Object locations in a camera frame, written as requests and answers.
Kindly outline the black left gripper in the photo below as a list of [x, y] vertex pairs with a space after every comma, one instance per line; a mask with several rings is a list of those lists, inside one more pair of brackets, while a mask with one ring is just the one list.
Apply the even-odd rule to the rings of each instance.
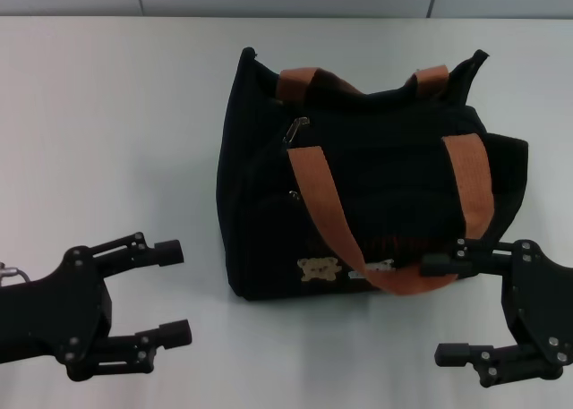
[[2, 265], [2, 279], [24, 281], [1, 287], [1, 363], [52, 356], [65, 366], [70, 379], [152, 373], [160, 347], [169, 350], [192, 342], [189, 322], [107, 337], [111, 300], [104, 278], [183, 262], [178, 240], [150, 247], [137, 232], [90, 248], [73, 247], [55, 271], [35, 281], [19, 268]]

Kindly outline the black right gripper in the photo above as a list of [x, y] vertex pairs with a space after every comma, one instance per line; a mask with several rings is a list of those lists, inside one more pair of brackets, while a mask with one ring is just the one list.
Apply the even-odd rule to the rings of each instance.
[[440, 367], [471, 364], [483, 388], [558, 378], [572, 363], [572, 269], [550, 260], [531, 240], [458, 239], [450, 253], [423, 256], [423, 277], [504, 276], [501, 303], [517, 345], [439, 344]]

